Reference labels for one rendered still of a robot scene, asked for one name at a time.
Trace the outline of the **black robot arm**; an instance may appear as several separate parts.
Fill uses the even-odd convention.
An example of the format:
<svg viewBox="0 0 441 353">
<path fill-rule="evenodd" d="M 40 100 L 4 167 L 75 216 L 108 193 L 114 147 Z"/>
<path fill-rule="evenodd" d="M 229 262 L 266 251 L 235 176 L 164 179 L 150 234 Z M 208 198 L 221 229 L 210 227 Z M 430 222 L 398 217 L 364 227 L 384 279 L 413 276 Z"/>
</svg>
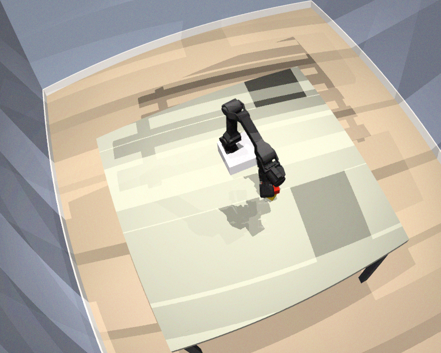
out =
<svg viewBox="0 0 441 353">
<path fill-rule="evenodd" d="M 243 109 L 243 111 L 242 111 Z M 286 180 L 285 170 L 279 162 L 276 151 L 265 142 L 250 118 L 250 114 L 242 101 L 236 98 L 222 104 L 221 110 L 226 116 L 226 132 L 219 138 L 226 154 L 239 150 L 237 143 L 242 141 L 241 133 L 238 131 L 237 122 L 245 130 L 251 143 L 254 146 L 254 154 L 259 164 L 259 171 L 266 174 L 274 187 L 279 187 Z M 272 161 L 274 160 L 275 161 Z"/>
</svg>

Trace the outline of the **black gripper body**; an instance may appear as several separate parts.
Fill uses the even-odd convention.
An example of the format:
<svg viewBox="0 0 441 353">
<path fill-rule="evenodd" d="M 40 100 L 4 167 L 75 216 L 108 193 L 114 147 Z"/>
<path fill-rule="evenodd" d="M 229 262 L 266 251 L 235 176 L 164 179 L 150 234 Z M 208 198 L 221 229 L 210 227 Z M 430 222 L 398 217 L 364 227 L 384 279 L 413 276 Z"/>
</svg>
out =
<svg viewBox="0 0 441 353">
<path fill-rule="evenodd" d="M 272 186 L 272 182 L 267 178 L 266 174 L 263 174 L 258 171 L 259 181 L 262 181 L 262 187 L 259 188 L 259 193 L 261 198 L 273 197 L 275 195 L 274 187 Z"/>
</svg>

